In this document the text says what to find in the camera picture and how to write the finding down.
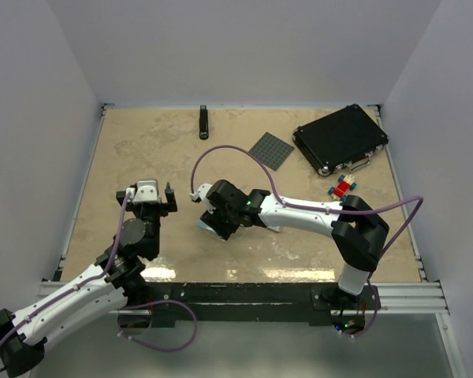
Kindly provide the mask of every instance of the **wall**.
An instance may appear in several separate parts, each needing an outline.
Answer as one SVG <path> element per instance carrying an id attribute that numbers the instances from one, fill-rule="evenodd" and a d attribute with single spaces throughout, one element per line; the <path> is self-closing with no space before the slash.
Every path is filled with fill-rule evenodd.
<path id="1" fill-rule="evenodd" d="M 473 0 L 444 0 L 383 107 L 430 279 L 440 278 L 473 378 Z"/>
<path id="2" fill-rule="evenodd" d="M 0 0 L 0 309 L 52 277 L 97 110 L 45 0 Z"/>
<path id="3" fill-rule="evenodd" d="M 440 0 L 49 0 L 120 105 L 380 103 Z"/>

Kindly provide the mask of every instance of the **wooden table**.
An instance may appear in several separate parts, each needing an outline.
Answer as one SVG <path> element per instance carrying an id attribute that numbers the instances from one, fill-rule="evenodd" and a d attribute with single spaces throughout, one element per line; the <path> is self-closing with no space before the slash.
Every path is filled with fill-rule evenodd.
<path id="1" fill-rule="evenodd" d="M 197 109 L 109 109 L 102 126 L 88 182 L 76 219 L 62 274 L 68 281 L 91 264 L 112 243 L 119 205 L 115 192 L 137 180 L 159 179 L 161 191 L 169 181 L 176 191 L 178 213 L 162 219 L 161 253 L 147 263 L 147 280 L 294 282 L 332 281 L 343 261 L 333 240 L 311 232 L 283 228 L 241 228 L 221 242 L 197 227 L 204 209 L 189 199 L 189 177 L 196 158 L 219 144 L 249 150 L 270 132 L 292 144 L 294 128 L 335 109 L 210 109 L 210 138 L 198 138 Z M 321 178 L 301 152 L 295 150 L 272 175 L 279 192 L 290 198 L 331 201 L 327 194 L 338 175 Z M 385 152 L 356 174 L 358 195 L 378 208 L 397 201 Z M 260 167 L 235 150 L 217 150 L 203 160 L 195 186 L 227 179 L 242 191 L 269 189 Z M 400 209 L 383 215 L 394 233 L 403 223 Z M 420 281 L 407 232 L 383 257 L 374 280 Z"/>

